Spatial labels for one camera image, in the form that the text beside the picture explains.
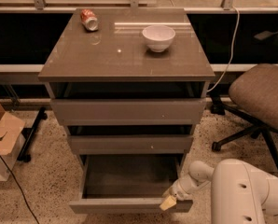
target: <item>chair seat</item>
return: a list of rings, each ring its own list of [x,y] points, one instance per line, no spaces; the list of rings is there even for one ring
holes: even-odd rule
[[[237,78],[229,98],[251,116],[278,130],[278,66],[258,64]]]

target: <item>white bowl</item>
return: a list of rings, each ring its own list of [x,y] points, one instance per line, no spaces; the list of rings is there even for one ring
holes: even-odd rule
[[[169,48],[175,37],[175,30],[165,25],[147,26],[142,35],[146,45],[155,52],[162,52]]]

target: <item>robotic hand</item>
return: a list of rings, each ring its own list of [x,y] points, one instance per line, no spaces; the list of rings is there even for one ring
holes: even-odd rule
[[[266,215],[278,216],[278,178],[238,160],[224,160],[215,169],[201,161],[164,193],[162,210],[212,182],[212,224],[264,224]]]

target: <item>red can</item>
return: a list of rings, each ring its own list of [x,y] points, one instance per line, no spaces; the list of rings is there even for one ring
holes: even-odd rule
[[[90,9],[83,9],[80,14],[82,24],[89,31],[96,31],[99,28],[99,21]]]

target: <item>box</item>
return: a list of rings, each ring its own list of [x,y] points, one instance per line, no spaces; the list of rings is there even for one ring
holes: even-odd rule
[[[16,159],[24,144],[24,137],[21,134],[25,122],[10,113],[6,112],[0,105],[0,155],[10,169],[13,168]],[[7,181],[9,170],[0,160],[0,181]]]

